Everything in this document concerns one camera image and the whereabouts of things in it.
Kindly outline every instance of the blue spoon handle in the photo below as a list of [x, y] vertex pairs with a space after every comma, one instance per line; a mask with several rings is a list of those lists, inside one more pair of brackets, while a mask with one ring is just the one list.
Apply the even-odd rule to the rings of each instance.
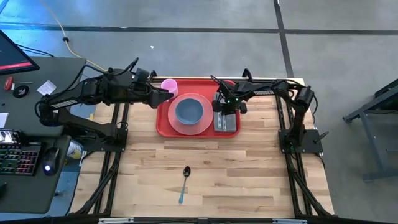
[[182, 191], [181, 191], [181, 195], [180, 195], [180, 200], [178, 200], [179, 204], [182, 204], [182, 202], [184, 201], [184, 191], [185, 191], [185, 182], [187, 181], [187, 178], [184, 179], [184, 185], [182, 186]]

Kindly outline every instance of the gray floor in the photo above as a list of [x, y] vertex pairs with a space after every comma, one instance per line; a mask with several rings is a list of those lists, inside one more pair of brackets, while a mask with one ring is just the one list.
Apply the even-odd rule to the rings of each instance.
[[[277, 28], [272, 0], [47, 2], [61, 23], [69, 26]], [[393, 0], [280, 0], [280, 8], [286, 29], [398, 29], [398, 1]], [[0, 14], [0, 22], [55, 24], [39, 1], [31, 0], [10, 0]], [[61, 41], [61, 32], [4, 32], [18, 44], [71, 57]], [[279, 34], [67, 32], [67, 35], [74, 50], [104, 67], [123, 68], [134, 57], [140, 57], [138, 67], [155, 69], [159, 75], [240, 76], [247, 67], [257, 77], [287, 76]], [[370, 184], [362, 181], [362, 175], [375, 171], [376, 166], [362, 124], [359, 121], [345, 124], [341, 118], [397, 78], [398, 36], [287, 35], [287, 45], [294, 77], [304, 78], [319, 100], [316, 126], [321, 131], [330, 131], [322, 143], [336, 214], [396, 223], [398, 177]], [[92, 110], [75, 109], [77, 113], [89, 111], [88, 114]], [[373, 125], [380, 123], [380, 118], [372, 119]], [[393, 139], [395, 123], [387, 124], [392, 131], [382, 131], [386, 128], [381, 126], [376, 134]]]

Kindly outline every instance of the pink plate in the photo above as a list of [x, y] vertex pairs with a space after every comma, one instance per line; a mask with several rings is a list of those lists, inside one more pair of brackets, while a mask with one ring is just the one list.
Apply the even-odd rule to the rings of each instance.
[[[203, 106], [202, 119], [193, 125], [186, 125], [179, 122], [175, 115], [175, 108], [177, 107], [178, 103], [187, 98], [195, 99], [199, 101]], [[181, 134], [196, 135], [204, 132], [213, 121], [213, 108], [211, 106], [211, 103], [204, 96], [196, 93], [186, 93], [174, 99], [174, 101], [170, 105], [168, 117], [169, 122], [174, 130], [178, 131]]]

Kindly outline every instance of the white cable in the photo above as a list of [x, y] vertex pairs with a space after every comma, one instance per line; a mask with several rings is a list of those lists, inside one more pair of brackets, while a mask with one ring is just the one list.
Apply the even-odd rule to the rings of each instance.
[[[65, 34], [65, 31], [63, 30], [63, 27], [62, 27], [60, 21], [57, 19], [56, 15], [55, 15], [54, 12], [51, 10], [51, 8], [44, 2], [44, 0], [40, 0], [40, 2], [43, 4], [43, 6], [46, 8], [46, 10], [48, 10], [48, 12], [51, 14], [51, 16], [55, 19], [55, 21], [57, 22], [57, 24], [60, 26], [60, 28], [61, 28], [61, 30], [62, 30], [63, 37], [68, 38], [67, 35]], [[68, 41], [64, 41], [64, 43], [67, 45], [68, 50], [69, 50], [69, 52], [70, 52], [71, 54], [73, 54], [74, 56], [76, 56], [76, 57], [78, 57], [78, 58], [83, 58], [83, 57], [81, 57], [80, 55], [76, 54], [75, 52], [73, 52], [73, 51], [71, 50], [71, 48], [69, 47]], [[104, 72], [107, 71], [107, 70], [104, 69], [103, 67], [101, 67], [101, 66], [95, 64], [94, 62], [92, 62], [92, 61], [90, 61], [90, 60], [87, 60], [87, 62], [90, 63], [90, 64], [92, 64], [92, 65], [94, 65], [94, 66], [96, 66], [97, 68], [101, 69], [101, 70], [104, 71]]]

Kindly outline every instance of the paper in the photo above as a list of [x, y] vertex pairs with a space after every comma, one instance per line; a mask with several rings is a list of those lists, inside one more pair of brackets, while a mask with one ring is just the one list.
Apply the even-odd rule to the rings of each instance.
[[41, 93], [43, 96], [48, 94], [50, 95], [57, 87], [50, 80], [47, 80], [42, 86], [40, 86], [37, 91]]
[[0, 128], [4, 128], [6, 125], [8, 113], [0, 113]]

